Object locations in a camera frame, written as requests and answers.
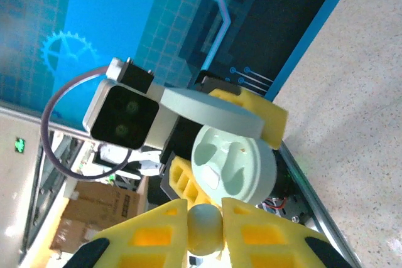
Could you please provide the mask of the green wireless earbud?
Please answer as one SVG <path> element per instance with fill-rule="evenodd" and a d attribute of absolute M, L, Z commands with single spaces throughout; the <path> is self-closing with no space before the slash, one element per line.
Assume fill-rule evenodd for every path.
<path fill-rule="evenodd" d="M 204 257 L 224 249 L 223 218 L 211 204 L 193 206 L 187 214 L 188 251 Z"/>

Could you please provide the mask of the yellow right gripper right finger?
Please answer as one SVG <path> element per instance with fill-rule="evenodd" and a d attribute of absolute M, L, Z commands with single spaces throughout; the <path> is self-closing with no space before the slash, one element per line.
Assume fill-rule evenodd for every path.
<path fill-rule="evenodd" d="M 222 199 L 222 215 L 232 268 L 353 268 L 306 226 L 235 198 Z"/>

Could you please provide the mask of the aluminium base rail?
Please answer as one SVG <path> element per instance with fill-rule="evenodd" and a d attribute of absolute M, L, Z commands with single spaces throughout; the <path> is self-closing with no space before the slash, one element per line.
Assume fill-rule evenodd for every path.
<path fill-rule="evenodd" d="M 280 153 L 282 158 L 285 160 L 291 177 L 299 187 L 304 201 L 307 203 L 310 211 L 312 212 L 312 219 L 317 230 L 329 239 L 332 246 L 353 268 L 364 268 L 361 260 L 349 246 L 347 240 L 343 236 L 338 226 L 336 226 L 334 220 L 307 180 L 307 177 L 303 174 L 302 169 L 299 167 L 296 159 L 293 157 L 284 142 L 282 142 Z"/>

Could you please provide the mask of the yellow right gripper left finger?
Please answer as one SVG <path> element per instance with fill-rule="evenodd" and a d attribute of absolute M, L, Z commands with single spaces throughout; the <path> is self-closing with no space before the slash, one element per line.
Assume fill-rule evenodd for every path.
<path fill-rule="evenodd" d="M 97 233 L 67 268 L 188 268 L 187 200 L 175 199 Z"/>

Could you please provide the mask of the brown cardboard box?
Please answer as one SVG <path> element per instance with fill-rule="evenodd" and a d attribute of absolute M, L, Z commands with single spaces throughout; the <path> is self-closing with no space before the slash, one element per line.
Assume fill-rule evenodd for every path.
<path fill-rule="evenodd" d="M 135 191 L 100 182 L 79 181 L 62 217 L 105 229 L 135 217 L 141 199 Z"/>
<path fill-rule="evenodd" d="M 73 254 L 81 245 L 91 241 L 101 230 L 102 228 L 97 225 L 62 218 L 50 248 Z"/>

